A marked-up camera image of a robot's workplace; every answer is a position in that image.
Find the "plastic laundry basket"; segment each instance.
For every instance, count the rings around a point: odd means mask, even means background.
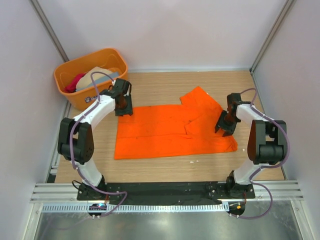
[[[54,71],[54,79],[60,93],[78,110],[85,110],[95,101],[97,98],[95,88],[91,86],[77,92],[68,93],[65,92],[65,87],[72,82],[76,75],[87,73],[94,67],[118,72],[118,78],[128,80],[128,66],[114,48],[105,48],[63,63]],[[111,84],[111,80],[97,84],[99,92],[107,89]]]

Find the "metal frame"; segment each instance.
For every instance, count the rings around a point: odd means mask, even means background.
[[[65,61],[68,62],[69,58],[64,50],[64,48],[62,47],[55,31],[53,30],[50,22],[48,21],[42,7],[40,6],[38,0],[29,0],[31,5],[33,6],[35,12],[37,13],[38,17],[40,18],[40,21],[42,22],[45,30],[47,31],[47,33],[49,34],[54,46],[56,47],[57,51],[59,52],[61,58]]]
[[[69,116],[71,110],[71,104],[70,102],[66,102],[65,108],[63,111],[62,119],[66,118]],[[54,149],[51,157],[51,164],[50,164],[50,169],[48,170],[48,174],[46,177],[46,183],[54,183],[56,179],[56,175],[58,172],[58,166],[60,163],[60,155],[58,153],[58,137],[56,138],[55,144],[54,144]]]
[[[280,29],[282,23],[284,22],[285,18],[289,14],[289,12],[292,9],[295,2],[296,2],[296,0],[286,0],[278,17],[276,18],[276,20],[273,24],[268,36],[266,37],[264,43],[262,44],[262,47],[260,48],[260,51],[259,51],[258,55],[256,56],[256,58],[252,64],[252,67],[250,68],[251,73],[253,73],[256,70],[260,60],[264,56],[264,54],[265,54],[266,50],[268,49],[272,40],[275,38],[278,30]]]
[[[291,205],[303,239],[318,239],[310,226],[306,202],[292,200]]]
[[[33,240],[36,236],[38,223],[40,220],[42,203],[31,203],[32,209],[29,215],[29,220],[22,237],[23,240]]]
[[[42,213],[101,213],[101,210],[92,210],[92,203],[45,203]],[[116,205],[107,204],[107,211],[111,211]],[[120,205],[115,209],[115,214],[127,213],[204,213],[204,212],[228,212],[229,203],[223,202],[217,205],[171,205],[171,206],[152,206],[152,205]]]
[[[272,193],[274,201],[303,200],[303,194],[296,180],[257,181],[265,185]],[[247,201],[269,201],[268,192],[261,186],[254,185],[256,198]],[[70,183],[37,183],[30,203],[103,203],[104,201],[77,201],[78,190]],[[239,202],[242,199],[221,199],[223,202]]]

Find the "wooden surface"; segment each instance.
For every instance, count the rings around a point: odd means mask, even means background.
[[[254,87],[249,71],[131,73],[129,80],[132,83],[134,107],[181,104],[179,97],[200,86],[226,109],[228,94]],[[242,99],[251,101],[253,95],[253,91],[246,92],[242,95]],[[255,105],[262,110],[258,98]],[[79,113],[73,109],[70,117]],[[248,157],[250,128],[241,122],[237,124],[234,133],[238,143],[238,150],[235,152],[114,160],[117,124],[117,117],[111,113],[93,132],[95,147],[93,159],[106,182],[225,181],[229,173],[238,168]],[[256,180],[283,179],[280,168],[266,169],[256,178]],[[55,182],[70,183],[72,180],[81,179],[77,171],[72,169],[71,163],[61,157]]]

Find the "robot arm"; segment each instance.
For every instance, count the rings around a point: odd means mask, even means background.
[[[250,188],[251,181],[257,173],[281,162],[287,154],[285,136],[271,121],[280,125],[285,132],[287,128],[282,120],[264,118],[265,115],[251,102],[242,101],[240,93],[228,95],[227,104],[227,111],[222,111],[215,126],[216,132],[222,129],[223,136],[230,136],[234,133],[237,123],[241,121],[251,127],[247,145],[248,159],[232,171],[226,180],[226,189],[230,195],[241,197]]]
[[[70,161],[71,129],[82,118],[73,133],[78,133],[78,137],[72,137],[75,165],[80,169],[84,179],[101,190],[105,187],[105,179],[98,171],[92,157],[95,148],[93,130],[105,116],[113,111],[116,116],[133,114],[131,87],[130,82],[117,78],[114,86],[100,92],[98,103],[90,105],[74,118],[64,118],[60,123],[57,150],[66,160]],[[85,180],[82,182],[88,187],[89,184]]]

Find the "orange cloth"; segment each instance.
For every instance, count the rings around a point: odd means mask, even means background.
[[[236,151],[233,136],[215,133],[222,107],[201,87],[180,97],[181,105],[135,107],[118,118],[115,159],[159,158]]]

